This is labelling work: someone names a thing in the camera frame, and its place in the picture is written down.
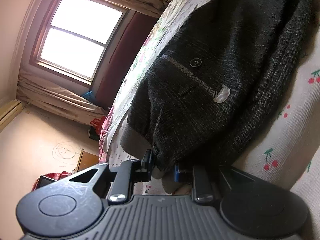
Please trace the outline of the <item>wooden nightstand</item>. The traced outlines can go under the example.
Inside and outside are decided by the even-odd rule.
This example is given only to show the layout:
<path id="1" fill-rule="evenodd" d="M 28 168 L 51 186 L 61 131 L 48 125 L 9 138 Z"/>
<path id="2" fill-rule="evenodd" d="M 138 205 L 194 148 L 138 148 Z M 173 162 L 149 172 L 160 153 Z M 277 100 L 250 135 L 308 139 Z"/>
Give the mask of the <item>wooden nightstand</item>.
<path id="1" fill-rule="evenodd" d="M 98 155 L 91 154 L 84 150 L 81 150 L 80 157 L 76 167 L 76 172 L 82 171 L 88 167 L 96 165 L 97 163 L 99 163 Z"/>

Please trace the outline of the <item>window with white frame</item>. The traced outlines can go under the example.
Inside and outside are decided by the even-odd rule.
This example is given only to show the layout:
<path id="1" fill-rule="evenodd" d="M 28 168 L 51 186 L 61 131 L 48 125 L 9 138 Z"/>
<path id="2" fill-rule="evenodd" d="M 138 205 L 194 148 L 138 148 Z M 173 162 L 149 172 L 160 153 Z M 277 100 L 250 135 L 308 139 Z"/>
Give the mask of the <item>window with white frame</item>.
<path id="1" fill-rule="evenodd" d="M 106 0 L 51 0 L 29 63 L 92 85 L 128 9 Z"/>

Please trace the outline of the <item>beige curtain left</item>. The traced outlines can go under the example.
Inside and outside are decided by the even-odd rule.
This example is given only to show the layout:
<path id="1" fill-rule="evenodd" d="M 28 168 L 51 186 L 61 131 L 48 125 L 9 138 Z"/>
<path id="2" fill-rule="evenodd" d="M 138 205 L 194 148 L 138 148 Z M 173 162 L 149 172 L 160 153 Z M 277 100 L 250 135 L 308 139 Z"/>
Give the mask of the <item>beige curtain left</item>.
<path id="1" fill-rule="evenodd" d="M 106 111 L 53 82 L 20 70 L 17 97 L 50 113 L 89 125 L 106 116 Z"/>

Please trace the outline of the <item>red plastic bag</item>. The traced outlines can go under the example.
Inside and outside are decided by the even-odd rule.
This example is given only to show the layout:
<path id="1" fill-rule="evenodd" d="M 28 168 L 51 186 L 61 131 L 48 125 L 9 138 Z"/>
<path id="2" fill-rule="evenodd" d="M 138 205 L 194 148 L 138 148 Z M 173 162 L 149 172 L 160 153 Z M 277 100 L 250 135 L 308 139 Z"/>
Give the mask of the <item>red plastic bag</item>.
<path id="1" fill-rule="evenodd" d="M 102 116 L 100 119 L 94 118 L 94 119 L 90 122 L 90 125 L 91 125 L 92 127 L 94 127 L 95 132 L 96 132 L 97 134 L 100 134 L 100 133 L 101 133 L 101 129 L 102 129 L 102 126 L 103 126 L 103 123 L 104 123 L 105 120 L 106 120 L 106 116 Z"/>

